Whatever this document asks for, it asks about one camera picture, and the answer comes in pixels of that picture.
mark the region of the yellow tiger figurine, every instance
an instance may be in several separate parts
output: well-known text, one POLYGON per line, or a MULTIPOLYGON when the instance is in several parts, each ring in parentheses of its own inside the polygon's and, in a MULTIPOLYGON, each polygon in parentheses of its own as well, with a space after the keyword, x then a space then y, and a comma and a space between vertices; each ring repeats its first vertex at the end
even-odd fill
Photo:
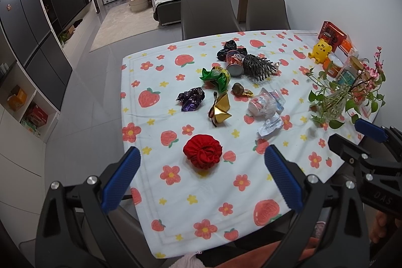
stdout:
POLYGON ((313 48, 313 52, 308 53, 309 58, 315 58, 316 64, 322 64, 332 51, 332 46, 327 44, 324 39, 320 39, 313 48))

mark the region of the table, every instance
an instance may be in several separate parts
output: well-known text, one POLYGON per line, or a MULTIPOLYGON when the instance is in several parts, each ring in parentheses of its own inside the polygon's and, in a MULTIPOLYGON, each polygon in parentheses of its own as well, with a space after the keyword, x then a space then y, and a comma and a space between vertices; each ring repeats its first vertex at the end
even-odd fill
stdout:
POLYGON ((135 53, 123 59, 121 77, 124 148, 141 151, 141 167, 131 183, 139 221, 151 252, 159 258, 210 249, 258 230, 289 211, 264 165, 264 150, 275 144, 284 157, 308 174, 327 181, 343 161, 327 141, 335 132, 359 143, 350 117, 332 130, 310 120, 308 94, 315 85, 305 76, 322 70, 307 54, 317 43, 312 31, 238 32, 186 40, 135 53), (280 75, 255 83, 232 78, 258 94, 280 90, 286 99, 284 126, 265 139, 262 119, 247 115, 248 98, 229 93, 232 117, 214 127, 208 111, 214 91, 195 112, 181 112, 180 92, 203 85, 200 73, 218 62, 216 53, 234 39, 254 55, 280 61, 280 75), (210 134, 223 156, 210 171, 196 170, 183 154, 196 134, 210 134))

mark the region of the person's hand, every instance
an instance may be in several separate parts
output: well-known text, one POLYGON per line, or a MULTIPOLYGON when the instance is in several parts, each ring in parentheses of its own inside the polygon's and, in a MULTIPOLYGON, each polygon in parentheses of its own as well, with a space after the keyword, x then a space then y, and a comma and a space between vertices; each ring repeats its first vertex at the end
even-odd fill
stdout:
MULTIPOLYGON (((381 211, 377 211, 377 214, 375 215, 373 228, 370 232, 370 240, 373 243, 378 243, 380 239, 382 239, 387 235, 387 226, 386 226, 387 221, 388 221, 387 214, 384 214, 381 211)), ((402 222, 400 220, 395 219, 395 225, 397 227, 401 227, 402 222)))

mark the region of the dining chair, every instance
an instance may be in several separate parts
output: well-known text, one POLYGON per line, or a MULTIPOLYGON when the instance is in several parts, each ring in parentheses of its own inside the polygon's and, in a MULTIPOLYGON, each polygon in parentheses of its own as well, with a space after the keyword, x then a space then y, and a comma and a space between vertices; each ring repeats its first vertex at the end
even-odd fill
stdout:
POLYGON ((246 31, 290 30, 285 0, 248 0, 246 31))
POLYGON ((230 0, 181 0, 183 40, 239 31, 230 0))

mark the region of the cabinet door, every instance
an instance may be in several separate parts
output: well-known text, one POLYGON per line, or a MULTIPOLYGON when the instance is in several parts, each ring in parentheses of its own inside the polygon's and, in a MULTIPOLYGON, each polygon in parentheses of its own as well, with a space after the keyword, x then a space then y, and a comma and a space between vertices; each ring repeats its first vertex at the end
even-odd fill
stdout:
POLYGON ((26 71, 39 90, 60 110, 66 86, 52 69, 42 50, 37 51, 26 71))
POLYGON ((52 33, 47 36, 41 50, 60 80, 67 86, 73 69, 52 33))
POLYGON ((41 2, 39 0, 21 0, 21 4, 33 35, 40 44, 50 32, 50 25, 45 17, 41 2))
POLYGON ((3 28, 22 65, 37 48, 38 43, 28 25, 20 0, 0 0, 0 19, 3 28))

